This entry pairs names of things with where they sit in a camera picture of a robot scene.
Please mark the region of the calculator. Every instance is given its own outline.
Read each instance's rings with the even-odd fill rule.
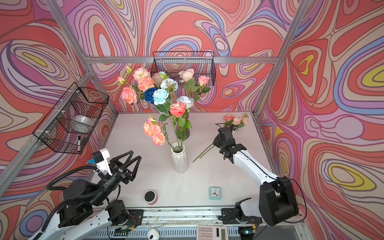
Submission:
[[[227,227],[198,225],[196,240],[228,240]]]

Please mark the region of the black wire mesh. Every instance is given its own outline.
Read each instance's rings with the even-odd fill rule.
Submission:
[[[216,81],[216,66],[212,51],[156,51],[153,52],[154,61],[151,76],[160,71],[165,72],[170,78],[182,84],[180,71],[194,69],[194,78],[209,77],[207,86],[214,86]]]
[[[49,126],[39,136],[33,134],[54,152],[81,154],[108,100],[108,95],[93,88],[77,87]]]

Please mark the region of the light blue flower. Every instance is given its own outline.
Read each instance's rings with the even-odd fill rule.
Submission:
[[[173,87],[173,90],[177,90],[179,87],[177,82],[172,78],[164,79],[164,81],[160,84],[160,88],[167,90],[169,87]]]
[[[159,105],[166,102],[166,99],[168,98],[168,91],[165,89],[158,89],[153,92],[153,104]]]

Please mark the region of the light blue clock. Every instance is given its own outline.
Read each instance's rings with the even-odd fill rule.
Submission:
[[[209,187],[209,200],[220,200],[221,193],[219,187]]]

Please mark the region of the blue rose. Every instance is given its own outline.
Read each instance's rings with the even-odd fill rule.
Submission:
[[[158,89],[153,92],[153,104],[159,105],[166,102],[168,97],[168,91],[164,89]]]
[[[153,92],[156,91],[157,88],[149,88],[147,91],[144,93],[145,101],[149,103],[153,103]]]

